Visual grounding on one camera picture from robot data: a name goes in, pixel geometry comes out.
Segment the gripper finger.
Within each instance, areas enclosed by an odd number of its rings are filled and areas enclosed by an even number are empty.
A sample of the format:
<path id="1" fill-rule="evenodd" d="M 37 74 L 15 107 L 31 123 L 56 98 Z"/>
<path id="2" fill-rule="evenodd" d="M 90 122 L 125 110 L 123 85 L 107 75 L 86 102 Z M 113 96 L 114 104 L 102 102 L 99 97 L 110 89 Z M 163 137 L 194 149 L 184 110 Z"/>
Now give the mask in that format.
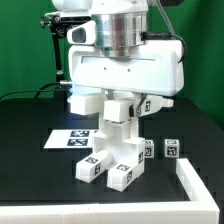
<path id="1" fill-rule="evenodd" d="M 108 100 L 114 100 L 115 99 L 113 90 L 105 89 L 104 94 L 105 94 L 105 96 Z"/>
<path id="2" fill-rule="evenodd" d="M 135 103 L 133 105 L 134 115 L 136 117 L 139 117 L 141 115 L 141 107 L 142 107 L 147 95 L 144 93 L 135 93 L 134 97 L 135 97 Z"/>

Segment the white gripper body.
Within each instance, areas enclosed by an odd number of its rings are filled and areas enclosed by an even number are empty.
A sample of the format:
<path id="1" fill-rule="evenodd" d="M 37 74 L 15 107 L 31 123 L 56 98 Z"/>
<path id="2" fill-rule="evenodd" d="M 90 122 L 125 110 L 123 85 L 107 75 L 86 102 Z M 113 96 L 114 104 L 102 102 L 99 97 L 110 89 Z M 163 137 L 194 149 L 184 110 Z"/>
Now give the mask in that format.
<path id="1" fill-rule="evenodd" d="M 79 86 L 173 96 L 184 86 L 182 43 L 149 40 L 131 56 L 109 58 L 94 46 L 69 49 L 71 80 Z"/>

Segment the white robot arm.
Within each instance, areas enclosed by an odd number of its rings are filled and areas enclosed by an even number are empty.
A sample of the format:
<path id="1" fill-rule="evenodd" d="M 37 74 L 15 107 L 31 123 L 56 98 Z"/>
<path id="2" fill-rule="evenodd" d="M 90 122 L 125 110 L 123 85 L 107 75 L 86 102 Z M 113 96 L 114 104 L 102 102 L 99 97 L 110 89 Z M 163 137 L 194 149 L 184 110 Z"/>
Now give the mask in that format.
<path id="1" fill-rule="evenodd" d="M 173 105 L 184 85 L 183 39 L 147 29 L 160 0 L 52 0 L 68 26 L 71 111 L 121 121 Z"/>

